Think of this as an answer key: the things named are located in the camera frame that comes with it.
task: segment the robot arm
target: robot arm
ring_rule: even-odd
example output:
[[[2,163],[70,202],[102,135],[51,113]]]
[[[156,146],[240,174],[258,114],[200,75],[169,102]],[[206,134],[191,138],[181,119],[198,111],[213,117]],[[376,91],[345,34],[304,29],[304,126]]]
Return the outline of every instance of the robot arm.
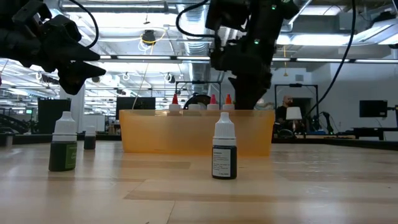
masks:
[[[87,78],[105,74],[83,61],[100,56],[80,45],[76,24],[63,15],[52,18],[43,0],[0,0],[0,57],[20,61],[25,67],[58,70],[59,84],[76,95]]]
[[[226,46],[216,38],[211,66],[231,71],[236,109],[252,110],[271,86],[271,62],[284,19],[299,12],[292,0],[211,0],[206,28],[217,34],[221,26],[246,32]]]

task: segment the person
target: person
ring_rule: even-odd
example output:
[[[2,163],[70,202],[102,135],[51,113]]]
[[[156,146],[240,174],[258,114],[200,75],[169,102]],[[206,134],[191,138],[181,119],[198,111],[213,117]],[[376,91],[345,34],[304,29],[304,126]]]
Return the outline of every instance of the person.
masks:
[[[286,123],[286,112],[287,108],[293,105],[292,96],[286,95],[284,96],[282,106],[278,107],[275,112],[276,121],[281,125]]]

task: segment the lamp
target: lamp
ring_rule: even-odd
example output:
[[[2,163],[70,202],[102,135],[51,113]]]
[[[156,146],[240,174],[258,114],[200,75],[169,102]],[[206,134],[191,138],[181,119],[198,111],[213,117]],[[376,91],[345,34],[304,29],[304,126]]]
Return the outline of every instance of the lamp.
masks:
[[[301,120],[303,119],[301,116],[301,110],[298,106],[293,106],[293,107],[289,107],[287,108],[286,111],[286,120],[287,121],[296,121],[296,120]],[[296,125],[295,122],[293,122],[293,132],[295,132],[296,130]]]

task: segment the red bottle cap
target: red bottle cap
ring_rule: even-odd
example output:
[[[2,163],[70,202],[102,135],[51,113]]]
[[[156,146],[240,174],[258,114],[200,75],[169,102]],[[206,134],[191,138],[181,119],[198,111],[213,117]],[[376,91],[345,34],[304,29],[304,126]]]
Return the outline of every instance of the red bottle cap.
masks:
[[[174,93],[174,96],[173,96],[173,103],[172,104],[178,104],[177,94],[175,94],[175,93]]]
[[[216,95],[214,95],[214,94],[211,95],[210,104],[217,104],[217,102],[216,102]]]
[[[232,104],[231,95],[226,95],[225,104]]]

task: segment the ceiling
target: ceiling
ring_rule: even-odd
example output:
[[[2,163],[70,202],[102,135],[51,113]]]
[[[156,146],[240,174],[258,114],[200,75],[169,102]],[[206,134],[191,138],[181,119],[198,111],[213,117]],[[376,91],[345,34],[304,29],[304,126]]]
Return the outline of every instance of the ceiling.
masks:
[[[46,1],[53,14],[62,13],[76,22],[83,39],[81,44],[90,44],[95,37],[95,28],[85,12],[80,11],[68,1]],[[190,55],[188,45],[193,40],[187,40],[175,26],[178,10],[186,7],[187,0],[167,0],[168,11],[164,12],[165,1],[79,1],[85,5],[94,15],[99,26],[99,41],[92,48],[100,55]],[[295,1],[299,5],[308,5],[302,10],[298,18],[293,22],[291,31],[287,32],[289,22],[282,29],[278,40],[276,57],[299,58],[341,58],[348,41],[349,25],[352,16],[351,6],[347,1],[317,0]],[[380,40],[360,40],[360,34],[377,26],[372,20],[381,12],[395,12],[390,1],[362,0],[357,6],[360,16],[356,23],[356,41],[354,42],[349,58],[383,58],[391,51],[388,45],[379,45],[395,33],[393,27],[388,27],[389,35]],[[182,21],[183,28],[187,25],[191,32],[205,31],[206,11],[201,15],[195,26],[188,21]],[[145,30],[154,30],[158,40],[152,47],[146,46],[141,41],[141,35]],[[244,35],[236,30],[222,27],[220,37],[227,39],[239,38]],[[341,39],[337,45],[332,44],[336,39]],[[211,47],[211,40],[205,40],[204,44]],[[171,102],[175,84],[169,83],[170,75],[176,81],[192,81],[195,75],[193,65],[189,63],[126,63],[120,62],[95,62],[97,66],[107,70],[107,74],[101,77],[99,83],[87,80],[86,82],[86,112],[87,113],[114,113],[115,100],[121,96],[114,88],[130,88],[125,91],[127,96],[155,96],[158,97],[158,109],[166,108]],[[309,63],[273,63],[273,67],[312,68]],[[24,68],[19,62],[0,58],[2,69],[2,86],[0,107],[11,108],[15,106],[35,107],[37,97],[57,98],[59,86],[43,81],[43,76],[57,79],[57,73],[45,73],[38,66]],[[216,81],[220,73],[210,71],[208,76],[202,79]],[[191,84],[184,86],[180,100],[186,100],[192,94]]]

